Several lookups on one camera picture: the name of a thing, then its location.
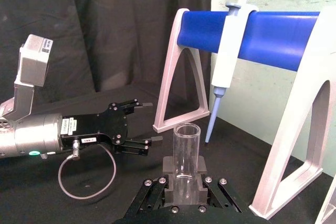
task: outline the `blue bar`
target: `blue bar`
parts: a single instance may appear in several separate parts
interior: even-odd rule
[[[185,12],[177,43],[218,52],[227,12]],[[297,71],[319,12],[253,12],[239,58]]]

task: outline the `table surface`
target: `table surface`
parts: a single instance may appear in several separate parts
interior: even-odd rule
[[[102,195],[89,200],[69,198],[58,185],[58,168],[67,153],[48,159],[39,156],[0,159],[0,223],[112,223],[122,218],[142,182],[161,176],[162,158],[173,154],[172,130],[161,134],[152,130],[158,88],[141,83],[36,108],[34,113],[88,114],[104,111],[111,102],[137,98],[154,106],[152,111],[128,116],[129,137],[162,135],[164,141],[162,146],[150,148],[147,157],[114,155],[117,163],[114,182]],[[185,112],[186,107],[171,95],[167,116]],[[202,130],[201,143],[208,120],[206,117],[195,121]],[[207,146],[201,144],[199,154],[205,158],[208,175],[226,178],[242,200],[251,204],[270,148],[269,144],[217,118],[211,141]],[[301,161],[291,157],[285,176],[300,165]],[[81,152],[79,161],[67,163],[62,179],[70,192],[84,196],[101,189],[112,172],[108,155],[93,146]],[[332,177],[323,173],[272,217],[271,223],[314,223],[331,181]]]

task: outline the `white wall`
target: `white wall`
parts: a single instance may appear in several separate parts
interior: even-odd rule
[[[227,10],[225,2],[212,0],[212,10]],[[336,0],[249,0],[263,10],[319,11],[323,6],[336,5]],[[212,57],[212,70],[216,54]],[[238,59],[231,88],[222,98],[218,116],[248,133],[272,144],[277,132],[296,72]],[[212,109],[214,96],[210,95]],[[308,116],[293,156],[305,160],[310,129]],[[323,160],[324,172],[336,173],[336,108]]]

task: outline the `black fabric backdrop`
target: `black fabric backdrop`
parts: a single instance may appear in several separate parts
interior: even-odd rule
[[[29,34],[54,40],[34,105],[129,83],[161,83],[170,30],[179,8],[210,9],[211,0],[0,0],[0,101],[13,96],[18,51]],[[186,57],[172,90],[193,101]],[[206,89],[210,57],[201,54]]]

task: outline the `clear glass cylinder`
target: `clear glass cylinder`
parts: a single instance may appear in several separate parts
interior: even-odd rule
[[[175,205],[194,205],[198,202],[197,162],[201,129],[193,123],[174,128],[173,165]]]

